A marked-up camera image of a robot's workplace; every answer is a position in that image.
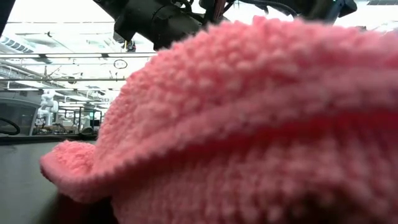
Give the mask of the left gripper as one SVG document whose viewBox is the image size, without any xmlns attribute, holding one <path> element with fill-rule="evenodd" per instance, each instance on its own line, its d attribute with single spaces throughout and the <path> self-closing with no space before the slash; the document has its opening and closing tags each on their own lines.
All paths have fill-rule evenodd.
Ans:
<svg viewBox="0 0 398 224">
<path fill-rule="evenodd" d="M 235 0 L 199 0 L 205 10 L 203 24 L 216 24 L 224 19 L 223 14 L 234 4 Z"/>
</svg>

